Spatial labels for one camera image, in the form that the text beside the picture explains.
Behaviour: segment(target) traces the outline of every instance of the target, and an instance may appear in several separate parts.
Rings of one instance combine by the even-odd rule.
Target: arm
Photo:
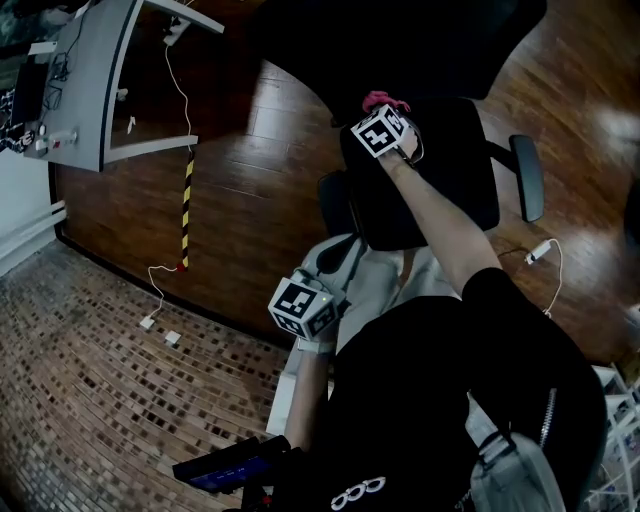
[[[417,141],[413,130],[403,149],[411,155]],[[485,268],[502,268],[484,232],[440,192],[409,167],[395,152],[379,158],[406,201],[434,256],[458,294],[467,281]]]
[[[291,448],[309,451],[318,410],[327,402],[329,358],[326,355],[304,352],[296,376],[296,386],[284,435]]]

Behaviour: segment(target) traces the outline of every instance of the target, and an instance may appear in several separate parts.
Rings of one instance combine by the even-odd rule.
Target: pink object
[[[367,114],[371,111],[372,107],[376,105],[391,105],[393,108],[398,108],[403,106],[405,111],[411,112],[411,107],[405,101],[394,100],[390,98],[389,95],[384,91],[371,91],[367,94],[367,97],[362,102],[362,110],[364,110]]]

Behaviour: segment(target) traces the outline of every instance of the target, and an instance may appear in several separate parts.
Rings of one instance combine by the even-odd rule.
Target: chair seat
[[[496,184],[478,111],[466,99],[409,101],[425,156],[420,175],[483,230],[500,221]],[[340,135],[360,230],[380,251],[422,247],[426,240],[402,196],[376,159],[345,127]]]

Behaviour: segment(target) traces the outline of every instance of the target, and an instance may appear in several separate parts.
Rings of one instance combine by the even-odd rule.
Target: charger
[[[532,265],[533,262],[542,258],[545,254],[547,254],[551,250],[551,240],[545,240],[540,245],[538,245],[533,251],[528,253],[525,256],[525,260],[529,265]]]
[[[549,252],[549,250],[551,249],[551,242],[554,242],[558,247],[558,253],[560,254],[560,270],[558,271],[559,282],[558,282],[558,288],[556,289],[556,293],[553,295],[553,299],[551,299],[551,304],[549,304],[549,307],[543,310],[544,314],[547,315],[549,318],[551,318],[551,308],[555,304],[556,299],[558,298],[558,294],[560,293],[560,289],[562,288],[563,255],[562,255],[562,247],[560,247],[560,242],[558,242],[556,238],[549,238],[548,240],[545,240],[544,242],[539,244],[533,251],[527,253],[527,255],[524,258],[529,265],[533,265],[533,263],[538,261],[540,258],[542,258],[545,254]]]

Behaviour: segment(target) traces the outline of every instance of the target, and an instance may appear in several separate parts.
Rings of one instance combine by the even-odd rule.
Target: tiled floor
[[[239,505],[171,466],[264,436],[286,353],[172,306],[146,333],[156,306],[59,242],[0,280],[0,478],[26,510]]]

